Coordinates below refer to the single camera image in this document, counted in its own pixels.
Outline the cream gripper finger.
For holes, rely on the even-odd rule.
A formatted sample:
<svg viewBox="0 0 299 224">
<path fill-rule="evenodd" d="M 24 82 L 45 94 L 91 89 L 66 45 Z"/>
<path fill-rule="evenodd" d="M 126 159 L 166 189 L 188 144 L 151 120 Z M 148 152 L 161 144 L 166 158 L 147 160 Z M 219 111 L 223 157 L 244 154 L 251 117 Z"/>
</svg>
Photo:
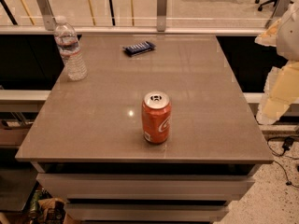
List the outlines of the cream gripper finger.
<svg viewBox="0 0 299 224">
<path fill-rule="evenodd" d="M 266 47 L 275 47 L 276 37 L 278 33 L 278 26 L 280 24 L 280 20 L 275 21 L 273 24 L 269 26 L 269 28 L 263 33 L 259 34 L 254 42 L 256 44 L 266 46 Z"/>
<path fill-rule="evenodd" d="M 256 119 L 259 124 L 271 125 L 299 98 L 299 62 L 288 61 L 282 68 L 273 66 L 263 91 Z"/>
</svg>

